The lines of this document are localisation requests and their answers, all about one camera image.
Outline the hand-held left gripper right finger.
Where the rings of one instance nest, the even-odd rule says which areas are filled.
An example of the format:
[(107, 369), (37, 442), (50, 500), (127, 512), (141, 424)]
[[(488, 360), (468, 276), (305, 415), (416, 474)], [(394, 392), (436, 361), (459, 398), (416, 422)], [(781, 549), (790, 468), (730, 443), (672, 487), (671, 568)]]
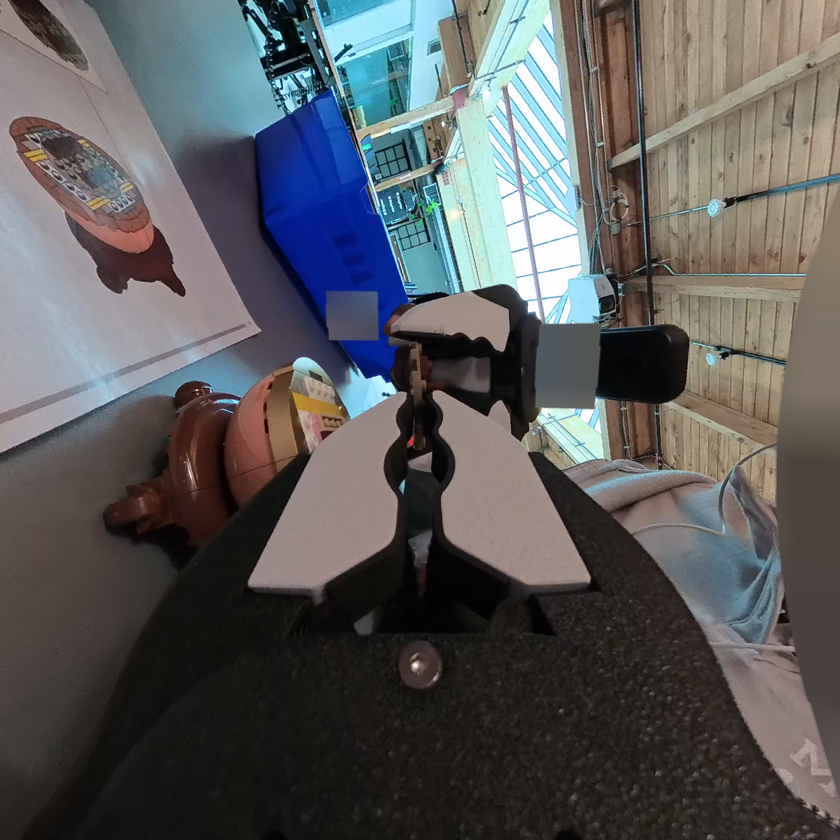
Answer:
[(454, 397), (428, 397), (439, 483), (427, 590), (457, 602), (582, 592), (590, 572), (529, 452)]

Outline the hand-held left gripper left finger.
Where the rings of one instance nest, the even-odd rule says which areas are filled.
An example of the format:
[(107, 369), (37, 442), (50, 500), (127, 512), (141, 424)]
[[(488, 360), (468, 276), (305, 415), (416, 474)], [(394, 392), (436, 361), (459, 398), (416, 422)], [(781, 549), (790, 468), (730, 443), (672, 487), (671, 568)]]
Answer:
[(337, 601), (373, 564), (402, 575), (413, 401), (392, 395), (318, 446), (249, 577), (252, 592)]

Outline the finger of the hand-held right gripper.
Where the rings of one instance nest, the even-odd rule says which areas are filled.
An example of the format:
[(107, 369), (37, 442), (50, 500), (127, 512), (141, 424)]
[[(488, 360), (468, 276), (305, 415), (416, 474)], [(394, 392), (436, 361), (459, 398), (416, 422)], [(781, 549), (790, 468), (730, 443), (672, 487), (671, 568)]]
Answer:
[(496, 352), (506, 349), (510, 331), (509, 309), (473, 291), (412, 305), (391, 325), (391, 336), (399, 340), (461, 337), (484, 341)]
[(492, 383), (488, 356), (429, 358), (423, 356), (423, 375), (430, 391), (442, 391), (514, 433), (511, 410)]

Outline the tan round plate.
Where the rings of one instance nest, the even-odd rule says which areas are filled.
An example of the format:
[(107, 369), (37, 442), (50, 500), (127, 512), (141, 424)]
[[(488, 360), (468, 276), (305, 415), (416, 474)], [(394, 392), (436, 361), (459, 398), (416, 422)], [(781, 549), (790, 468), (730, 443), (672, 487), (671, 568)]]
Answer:
[(434, 362), (419, 342), (408, 344), (408, 385), (413, 404), (413, 432), (409, 441), (414, 457), (430, 451), (436, 422), (436, 407), (430, 395), (436, 388)]

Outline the brick pot model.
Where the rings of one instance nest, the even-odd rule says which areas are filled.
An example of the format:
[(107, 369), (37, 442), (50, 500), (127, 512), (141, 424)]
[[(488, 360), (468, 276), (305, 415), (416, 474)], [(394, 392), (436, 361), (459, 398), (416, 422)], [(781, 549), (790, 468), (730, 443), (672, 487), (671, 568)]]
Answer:
[(237, 396), (190, 381), (175, 393), (165, 464), (108, 505), (111, 530), (180, 529), (201, 548), (300, 455), (350, 420), (327, 372), (310, 358), (282, 365)]

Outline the blue plastic bin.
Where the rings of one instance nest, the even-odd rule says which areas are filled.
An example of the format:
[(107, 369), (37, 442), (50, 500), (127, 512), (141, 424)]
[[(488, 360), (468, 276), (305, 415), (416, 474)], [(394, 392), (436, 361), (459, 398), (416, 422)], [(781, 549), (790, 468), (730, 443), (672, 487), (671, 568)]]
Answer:
[(332, 90), (255, 136), (266, 233), (365, 377), (388, 380), (383, 329), (407, 303), (361, 154)]

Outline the white ceiling projector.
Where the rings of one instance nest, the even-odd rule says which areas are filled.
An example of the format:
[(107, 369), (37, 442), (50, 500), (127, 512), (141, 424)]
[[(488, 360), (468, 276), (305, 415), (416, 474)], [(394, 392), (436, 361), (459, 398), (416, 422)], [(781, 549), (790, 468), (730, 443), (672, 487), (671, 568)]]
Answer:
[(570, 322), (607, 323), (615, 318), (620, 294), (612, 274), (578, 275), (569, 279)]

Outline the background office desks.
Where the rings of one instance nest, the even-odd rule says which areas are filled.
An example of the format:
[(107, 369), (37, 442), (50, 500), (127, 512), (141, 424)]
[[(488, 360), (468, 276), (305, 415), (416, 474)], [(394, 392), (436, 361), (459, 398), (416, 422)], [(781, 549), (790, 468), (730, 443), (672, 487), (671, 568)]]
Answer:
[(465, 2), (240, 1), (275, 102), (288, 115), (332, 89), (360, 129), (443, 96), (440, 23)]

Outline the white instruction booklet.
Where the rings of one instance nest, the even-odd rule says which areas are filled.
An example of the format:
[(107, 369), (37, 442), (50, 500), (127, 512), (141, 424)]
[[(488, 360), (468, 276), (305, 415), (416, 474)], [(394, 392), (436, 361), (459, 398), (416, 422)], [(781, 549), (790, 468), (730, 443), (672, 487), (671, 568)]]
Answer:
[(83, 2), (2, 2), (8, 451), (259, 333)]

